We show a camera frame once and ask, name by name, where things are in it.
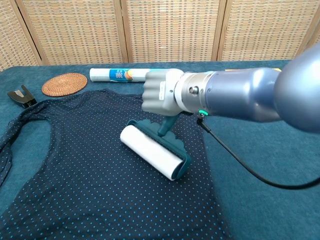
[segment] wicker backdrop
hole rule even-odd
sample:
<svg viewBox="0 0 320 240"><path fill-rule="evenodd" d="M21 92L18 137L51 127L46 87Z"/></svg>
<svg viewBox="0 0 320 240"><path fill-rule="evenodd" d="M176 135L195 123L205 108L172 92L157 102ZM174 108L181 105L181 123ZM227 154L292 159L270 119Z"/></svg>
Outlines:
<svg viewBox="0 0 320 240"><path fill-rule="evenodd" d="M127 62L119 1L17 0L17 3L45 64Z"/></svg>
<svg viewBox="0 0 320 240"><path fill-rule="evenodd" d="M128 54L132 62L210 61L219 1L126 0Z"/></svg>
<svg viewBox="0 0 320 240"><path fill-rule="evenodd" d="M313 19L319 18L319 0L228 3L224 15L226 31L222 33L218 54L222 61L292 59Z"/></svg>
<svg viewBox="0 0 320 240"><path fill-rule="evenodd" d="M40 59L32 40L25 35L23 21L20 23L16 15L18 8L9 0L0 0L0 6L0 71L12 66L38 65Z"/></svg>
<svg viewBox="0 0 320 240"><path fill-rule="evenodd" d="M293 59L320 42L319 0L0 0L0 7L0 70Z"/></svg>

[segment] teal fabric surface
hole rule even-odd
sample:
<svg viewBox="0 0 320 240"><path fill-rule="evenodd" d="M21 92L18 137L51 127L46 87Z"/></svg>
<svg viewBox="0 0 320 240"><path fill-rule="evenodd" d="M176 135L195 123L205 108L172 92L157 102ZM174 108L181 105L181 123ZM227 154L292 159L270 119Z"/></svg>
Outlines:
<svg viewBox="0 0 320 240"><path fill-rule="evenodd" d="M12 67L0 73L0 134L23 109L7 92L25 85L38 102L50 99L42 85L60 74L82 73L90 68L178 68L205 72L254 67L282 68L288 61L169 62L62 66ZM110 89L121 94L141 94L142 83L91 82L79 93ZM223 117L207 117L212 130L249 166L281 184L302 184L320 173L320 136L298 131L285 122L254 123ZM209 134L204 133L212 178L230 231L238 240L320 239L320 186L306 190L283 190L268 186L250 175ZM0 188L0 214L23 184L39 169L50 140L45 120L27 123L12 146L13 165Z"/></svg>

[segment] woven coaster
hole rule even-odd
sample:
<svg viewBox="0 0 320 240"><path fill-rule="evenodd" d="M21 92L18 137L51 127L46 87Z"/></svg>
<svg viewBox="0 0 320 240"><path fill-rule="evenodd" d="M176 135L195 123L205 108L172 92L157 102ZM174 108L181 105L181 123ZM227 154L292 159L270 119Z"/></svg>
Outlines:
<svg viewBox="0 0 320 240"><path fill-rule="evenodd" d="M65 73L46 81L42 86L42 92L50 97L62 97L79 92L87 83L86 76L80 73Z"/></svg>

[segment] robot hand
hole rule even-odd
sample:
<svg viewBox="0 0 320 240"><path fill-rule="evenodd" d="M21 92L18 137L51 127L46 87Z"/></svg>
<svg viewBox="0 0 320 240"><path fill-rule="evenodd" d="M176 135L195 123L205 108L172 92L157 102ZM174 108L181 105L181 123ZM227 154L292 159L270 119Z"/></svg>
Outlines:
<svg viewBox="0 0 320 240"><path fill-rule="evenodd" d="M283 120L296 129L320 133L320 43L282 71L259 67L148 72L142 98L143 111L165 116L205 111L254 122Z"/></svg>

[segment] white roll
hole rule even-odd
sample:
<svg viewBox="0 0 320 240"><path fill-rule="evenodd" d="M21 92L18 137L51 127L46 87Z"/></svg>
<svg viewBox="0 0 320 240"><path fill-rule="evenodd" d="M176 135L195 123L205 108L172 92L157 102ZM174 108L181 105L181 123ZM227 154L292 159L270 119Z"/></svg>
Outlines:
<svg viewBox="0 0 320 240"><path fill-rule="evenodd" d="M89 75L92 82L108 82L110 68L91 68Z"/></svg>
<svg viewBox="0 0 320 240"><path fill-rule="evenodd" d="M120 140L171 181L172 174L183 162L133 125L126 126Z"/></svg>

